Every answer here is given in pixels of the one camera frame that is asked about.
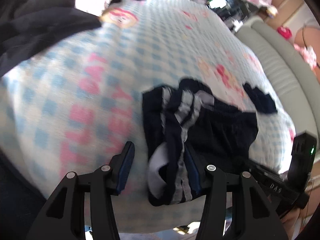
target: black device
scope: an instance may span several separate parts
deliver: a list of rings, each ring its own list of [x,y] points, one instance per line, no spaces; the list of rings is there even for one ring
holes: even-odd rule
[[[124,189],[134,158],[127,142],[119,155],[92,173],[65,175],[44,204],[26,240],[85,240],[84,193],[90,192],[91,224],[95,240],[120,240],[111,195]]]
[[[120,240],[110,195],[118,195],[126,184],[134,157],[134,145],[127,142],[109,165],[93,173],[69,172],[45,203],[27,240],[85,240],[84,193],[90,192],[94,240]],[[202,166],[210,184],[196,240],[287,240],[287,234],[253,176],[224,173],[214,165]],[[223,236],[226,192],[233,193],[232,223]]]
[[[292,159],[287,178],[290,186],[300,192],[306,189],[310,179],[316,145],[316,138],[307,132],[296,136],[293,140]]]
[[[274,207],[279,215],[297,206],[305,208],[309,196],[305,193],[316,155],[316,138],[307,132],[297,135],[293,140],[292,160],[287,178],[251,160],[245,162],[248,170],[258,181],[267,195],[273,196]]]

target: cartoon print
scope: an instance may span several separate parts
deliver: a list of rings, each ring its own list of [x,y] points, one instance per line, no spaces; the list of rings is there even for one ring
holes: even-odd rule
[[[207,18],[207,17],[209,16],[209,10],[200,11],[200,14],[201,14],[204,18]]]
[[[205,83],[217,98],[242,111],[246,110],[247,95],[244,89],[223,65],[214,67],[200,58],[198,59],[198,67],[204,76]]]
[[[207,62],[205,62],[202,58],[198,59],[198,67],[200,68],[204,76],[209,76],[209,70],[211,66]]]
[[[233,89],[237,91],[242,98],[244,97],[245,92],[243,87],[239,85],[235,76],[226,70],[223,65],[218,64],[214,74],[221,78],[226,88]]]
[[[225,50],[224,52],[225,52],[229,62],[234,66],[235,65],[235,59],[234,59],[233,55],[231,54],[231,52],[228,51],[228,50]]]
[[[231,63],[231,65],[235,66],[235,59],[234,59],[233,55],[231,54],[231,52],[224,49],[223,47],[221,47],[220,44],[217,42],[215,42],[215,46],[220,50],[221,54],[226,55],[226,57],[229,60],[229,62]]]
[[[121,8],[114,8],[107,14],[103,15],[101,19],[107,23],[113,23],[120,28],[129,28],[138,22],[138,18],[131,12]]]
[[[198,21],[197,17],[196,17],[194,14],[188,13],[188,12],[183,11],[183,10],[180,10],[180,11],[181,11],[185,16],[187,16],[190,20],[195,21],[195,22]]]
[[[245,59],[247,59],[248,61],[250,61],[252,63],[251,66],[253,66],[253,68],[255,70],[257,70],[258,72],[263,72],[263,68],[262,68],[260,62],[258,61],[258,59],[256,59],[255,57],[251,56],[248,53],[244,53],[243,56],[244,56]]]

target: gray stripe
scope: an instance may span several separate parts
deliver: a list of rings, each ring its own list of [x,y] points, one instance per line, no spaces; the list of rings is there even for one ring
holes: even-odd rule
[[[171,89],[169,87],[164,87],[162,88],[162,106],[161,106],[161,113],[160,113],[160,118],[161,118],[161,125],[162,125],[162,131],[164,133],[165,129],[165,109],[167,107],[167,104],[170,100],[171,97]]]
[[[207,92],[204,92],[202,90],[199,90],[195,96],[201,98],[202,106],[209,105],[213,106],[214,105],[214,97]]]
[[[181,98],[181,105],[183,104],[183,99],[189,100],[188,97]],[[194,102],[193,102],[193,113],[191,115],[191,118],[182,127],[182,131],[181,131],[182,151],[178,160],[178,170],[177,170],[177,175],[175,179],[175,192],[173,194],[171,204],[177,204],[181,202],[182,191],[184,192],[186,201],[192,200],[191,189],[190,189],[189,179],[188,179],[188,172],[184,163],[184,142],[187,140],[187,137],[188,137],[188,129],[195,124],[196,120],[199,117],[201,104],[202,104],[201,98],[195,95]],[[181,116],[181,114],[176,113],[175,116],[176,117]]]
[[[193,94],[190,91],[183,90],[181,95],[180,106],[177,112],[175,112],[174,114],[179,123],[181,123],[189,114],[192,101]]]
[[[163,191],[167,183],[160,177],[159,170],[161,167],[169,163],[167,143],[160,144],[148,164],[147,183],[150,193],[157,199],[163,195]]]

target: light blue checkered sheet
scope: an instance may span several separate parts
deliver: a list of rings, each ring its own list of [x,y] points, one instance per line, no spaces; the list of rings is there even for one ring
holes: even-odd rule
[[[112,8],[102,28],[69,37],[2,78],[0,147],[23,176],[48,197],[68,171],[92,172],[131,140],[129,179],[113,198],[119,230],[156,232],[199,220],[204,197],[162,207],[147,199],[142,92],[177,86],[185,76],[243,110],[255,108],[242,83],[270,93],[278,114],[257,114],[249,155],[276,171],[288,169],[292,120],[256,56],[217,15],[189,0],[123,0]],[[85,212],[90,225],[89,205]]]

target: headboard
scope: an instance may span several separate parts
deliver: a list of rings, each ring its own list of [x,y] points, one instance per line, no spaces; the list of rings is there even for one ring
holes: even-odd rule
[[[260,17],[253,17],[236,33],[261,62],[296,132],[320,134],[320,84],[294,47]]]

